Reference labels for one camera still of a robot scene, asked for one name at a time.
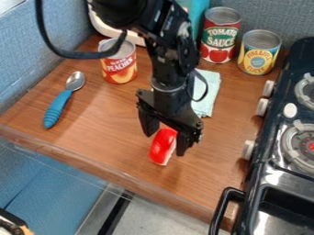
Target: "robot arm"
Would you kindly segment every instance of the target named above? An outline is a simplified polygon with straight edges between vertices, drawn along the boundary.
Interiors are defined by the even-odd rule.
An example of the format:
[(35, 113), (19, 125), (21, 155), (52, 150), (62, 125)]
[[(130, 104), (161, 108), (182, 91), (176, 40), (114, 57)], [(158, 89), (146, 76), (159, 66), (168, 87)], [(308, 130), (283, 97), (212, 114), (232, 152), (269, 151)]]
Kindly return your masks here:
[[(89, 0), (89, 4), (102, 21), (123, 30), (118, 41), (120, 44), (111, 49), (111, 54), (126, 37), (126, 29), (145, 38), (152, 63), (153, 91), (139, 89), (137, 92), (140, 123), (148, 137), (158, 130), (160, 121), (175, 129), (178, 132), (176, 154), (183, 156), (194, 142), (202, 138), (203, 122), (191, 107), (195, 77), (207, 86), (206, 80), (195, 71), (199, 52), (193, 41), (188, 14), (174, 0)], [(37, 0), (37, 6), (40, 32), (48, 46), (53, 47), (47, 42), (49, 38), (40, 12), (41, 0)], [(57, 52), (63, 57), (73, 58), (67, 56), (69, 53), (66, 51)], [(100, 58), (85, 55), (81, 53), (81, 57), (74, 58)]]

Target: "can lid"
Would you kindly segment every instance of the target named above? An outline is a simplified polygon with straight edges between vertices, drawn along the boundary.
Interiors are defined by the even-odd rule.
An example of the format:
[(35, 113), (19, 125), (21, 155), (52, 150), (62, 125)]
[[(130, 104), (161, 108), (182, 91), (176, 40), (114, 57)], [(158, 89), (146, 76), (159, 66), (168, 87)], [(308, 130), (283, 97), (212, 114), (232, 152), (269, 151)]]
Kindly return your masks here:
[(248, 31), (243, 36), (245, 45), (258, 49), (271, 50), (281, 46), (281, 39), (272, 31), (255, 29)]
[(225, 6), (210, 8), (205, 13), (205, 17), (216, 25), (230, 25), (241, 21), (241, 16), (235, 9)]
[[(118, 39), (105, 39), (99, 42), (98, 51), (108, 50), (112, 45), (117, 42)], [(113, 56), (108, 57), (109, 59), (123, 59), (128, 57), (135, 50), (135, 44), (128, 40), (124, 40), (120, 50)]]

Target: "tin can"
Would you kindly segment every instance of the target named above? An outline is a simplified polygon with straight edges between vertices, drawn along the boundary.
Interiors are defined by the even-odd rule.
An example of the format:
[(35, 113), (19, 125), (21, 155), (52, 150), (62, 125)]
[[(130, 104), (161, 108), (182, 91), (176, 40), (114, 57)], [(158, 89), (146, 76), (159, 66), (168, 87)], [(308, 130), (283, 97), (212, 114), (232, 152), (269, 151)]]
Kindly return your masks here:
[(205, 13), (201, 57), (213, 63), (228, 62), (234, 52), (241, 25), (240, 14), (228, 7), (213, 7)]
[(256, 29), (244, 34), (239, 68), (251, 75), (265, 75), (274, 68), (282, 40), (274, 32)]
[[(99, 42), (98, 51), (109, 49), (117, 39), (105, 39)], [(100, 59), (105, 81), (112, 84), (125, 84), (138, 75), (136, 46), (125, 40), (117, 54)]]

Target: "black stove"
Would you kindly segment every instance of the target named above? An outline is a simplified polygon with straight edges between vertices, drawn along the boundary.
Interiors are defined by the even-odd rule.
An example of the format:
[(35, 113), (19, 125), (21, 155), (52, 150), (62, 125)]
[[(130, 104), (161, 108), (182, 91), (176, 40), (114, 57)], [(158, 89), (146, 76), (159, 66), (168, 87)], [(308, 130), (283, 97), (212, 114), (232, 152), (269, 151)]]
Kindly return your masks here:
[(314, 38), (292, 46), (256, 114), (264, 124), (245, 142), (245, 190), (224, 190), (209, 234), (219, 234), (228, 203), (237, 201), (233, 235), (314, 235)]

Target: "spoon handle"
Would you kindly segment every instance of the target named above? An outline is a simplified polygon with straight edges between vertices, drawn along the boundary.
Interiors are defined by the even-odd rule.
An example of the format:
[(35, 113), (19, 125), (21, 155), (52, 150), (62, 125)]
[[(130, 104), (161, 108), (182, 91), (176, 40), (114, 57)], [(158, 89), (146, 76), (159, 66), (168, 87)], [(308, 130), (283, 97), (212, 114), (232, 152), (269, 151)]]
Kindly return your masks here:
[(66, 102), (71, 97), (72, 91), (65, 90), (58, 94), (58, 96), (51, 102), (46, 110), (43, 119), (43, 126), (45, 129), (52, 128), (58, 121)]

